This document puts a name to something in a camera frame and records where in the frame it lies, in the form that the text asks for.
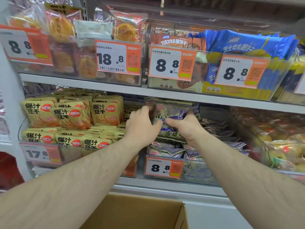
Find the orange and white price tag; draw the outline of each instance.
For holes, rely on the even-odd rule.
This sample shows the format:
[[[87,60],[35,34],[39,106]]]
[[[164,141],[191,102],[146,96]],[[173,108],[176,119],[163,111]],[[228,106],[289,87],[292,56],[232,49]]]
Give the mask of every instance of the orange and white price tag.
[[[11,60],[53,65],[48,38],[40,30],[0,25],[0,40]]]
[[[96,39],[95,49],[98,71],[140,75],[141,44]]]
[[[55,144],[20,142],[19,145],[28,161],[62,164],[58,146]]]
[[[224,54],[215,84],[257,88],[270,59]]]
[[[146,157],[145,174],[179,179],[183,169],[183,161]]]
[[[151,45],[148,75],[191,81],[196,54],[196,50]]]

